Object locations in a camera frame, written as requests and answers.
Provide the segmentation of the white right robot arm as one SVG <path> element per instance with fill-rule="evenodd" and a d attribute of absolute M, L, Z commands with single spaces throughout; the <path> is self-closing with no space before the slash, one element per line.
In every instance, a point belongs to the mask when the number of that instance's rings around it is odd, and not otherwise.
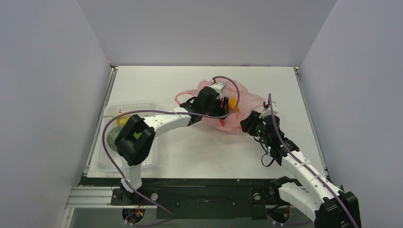
<path fill-rule="evenodd" d="M 268 190 L 272 202 L 287 202 L 307 216 L 316 228 L 362 227 L 358 199 L 332 184 L 310 163 L 300 148 L 285 137 L 275 115 L 253 111 L 240 122 L 243 132 L 257 138 L 274 161 L 293 175 L 278 178 Z"/>

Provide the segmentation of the grey green fake avocado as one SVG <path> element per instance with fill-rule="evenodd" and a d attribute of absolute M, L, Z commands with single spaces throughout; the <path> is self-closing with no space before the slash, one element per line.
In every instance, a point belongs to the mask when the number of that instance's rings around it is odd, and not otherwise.
<path fill-rule="evenodd" d="M 121 132 L 123 126 L 116 126 L 112 128 L 106 135 L 107 146 L 114 152 L 117 152 L 117 146 L 115 145 L 115 140 Z"/>

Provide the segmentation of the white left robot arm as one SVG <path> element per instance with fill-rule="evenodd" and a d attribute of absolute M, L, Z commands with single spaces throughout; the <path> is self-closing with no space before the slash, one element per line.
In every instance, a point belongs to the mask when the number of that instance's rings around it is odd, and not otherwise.
<path fill-rule="evenodd" d="M 154 139 L 180 127 L 187 127 L 203 117 L 223 117 L 229 113 L 229 98 L 223 96 L 226 84 L 217 82 L 205 86 L 195 97 L 180 104 L 171 114 L 149 117 L 130 116 L 115 139 L 117 153 L 126 160 L 128 168 L 121 183 L 123 198 L 129 204 L 141 200 L 141 163 L 148 157 Z"/>

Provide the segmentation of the green fake vegetable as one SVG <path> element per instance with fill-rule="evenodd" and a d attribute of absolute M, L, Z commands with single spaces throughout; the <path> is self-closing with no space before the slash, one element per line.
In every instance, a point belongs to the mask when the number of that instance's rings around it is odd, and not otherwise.
<path fill-rule="evenodd" d="M 134 138 L 138 140 L 142 133 L 134 133 Z"/>

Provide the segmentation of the orange fake fruit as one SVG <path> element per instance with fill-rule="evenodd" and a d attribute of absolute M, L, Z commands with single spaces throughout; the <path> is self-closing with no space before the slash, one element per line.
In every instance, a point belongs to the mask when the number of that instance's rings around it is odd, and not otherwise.
<path fill-rule="evenodd" d="M 235 110 L 235 112 L 239 112 L 239 107 L 237 106 L 238 100 L 235 97 L 229 99 L 229 111 Z"/>

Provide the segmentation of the pink printed plastic bag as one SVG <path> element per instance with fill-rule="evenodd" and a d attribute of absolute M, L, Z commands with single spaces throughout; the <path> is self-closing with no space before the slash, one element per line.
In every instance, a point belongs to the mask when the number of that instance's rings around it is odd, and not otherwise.
<path fill-rule="evenodd" d="M 230 82 L 227 79 L 224 78 L 218 78 L 216 79 L 217 82 L 224 82 L 226 83 L 227 87 L 223 92 L 223 95 L 228 97 L 229 99 L 232 97 L 235 97 L 238 99 L 237 96 L 237 91 L 235 88 L 235 85 Z M 239 81 L 235 81 L 236 86 L 238 87 L 240 91 L 240 102 L 238 104 L 239 107 L 239 112 L 234 112 L 231 114 L 229 117 L 227 117 L 224 120 L 221 119 L 211 119 L 211 118 L 202 118 L 202 121 L 204 121 L 206 124 L 220 130 L 223 132 L 231 132 L 231 133 L 238 133 L 241 131 L 241 125 L 240 121 L 244 120 L 247 118 L 252 111 L 256 110 L 262 110 L 263 109 L 263 103 L 266 101 L 265 98 L 254 94 L 250 93 L 248 89 L 242 85 Z M 205 86 L 210 86 L 211 81 L 207 80 L 202 80 L 198 85 L 196 89 L 191 89 L 187 91 L 182 91 L 179 92 L 174 100 L 177 104 L 181 104 L 185 102 L 187 99 L 197 96 L 198 93 L 205 87 Z"/>

